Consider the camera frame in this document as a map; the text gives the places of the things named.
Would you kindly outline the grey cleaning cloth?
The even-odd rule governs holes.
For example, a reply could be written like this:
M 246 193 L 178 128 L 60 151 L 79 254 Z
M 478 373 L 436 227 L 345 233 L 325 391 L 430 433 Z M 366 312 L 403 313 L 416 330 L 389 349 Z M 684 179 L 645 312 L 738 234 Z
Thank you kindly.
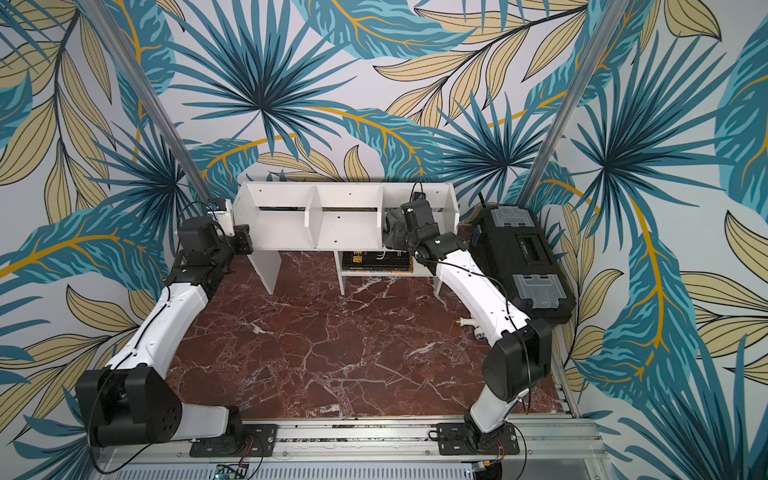
M 407 249 L 407 230 L 401 210 L 390 210 L 386 213 L 382 242 L 387 249 L 398 251 Z

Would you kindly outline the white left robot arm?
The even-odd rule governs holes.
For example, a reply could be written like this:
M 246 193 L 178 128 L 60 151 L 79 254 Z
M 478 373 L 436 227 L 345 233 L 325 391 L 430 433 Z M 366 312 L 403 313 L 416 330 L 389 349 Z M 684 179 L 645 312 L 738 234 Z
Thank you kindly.
M 252 253 L 250 227 L 228 214 L 190 218 L 160 298 L 127 344 L 75 391 L 90 449 L 193 441 L 204 452 L 242 455 L 253 446 L 235 407 L 184 403 L 166 376 L 187 330 L 238 256 Z

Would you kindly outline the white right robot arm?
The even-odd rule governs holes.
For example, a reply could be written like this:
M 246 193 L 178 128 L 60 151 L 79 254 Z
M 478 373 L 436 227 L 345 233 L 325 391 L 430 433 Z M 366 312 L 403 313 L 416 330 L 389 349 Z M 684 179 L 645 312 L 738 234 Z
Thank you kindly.
M 483 387 L 455 433 L 437 427 L 438 441 L 453 452 L 501 456 L 504 442 L 515 435 L 506 419 L 530 398 L 548 375 L 551 330 L 511 304 L 497 280 L 484 274 L 466 243 L 453 232 L 442 233 L 431 205 L 414 198 L 385 215 L 383 243 L 406 251 L 449 286 L 477 321 L 491 350 L 483 366 Z

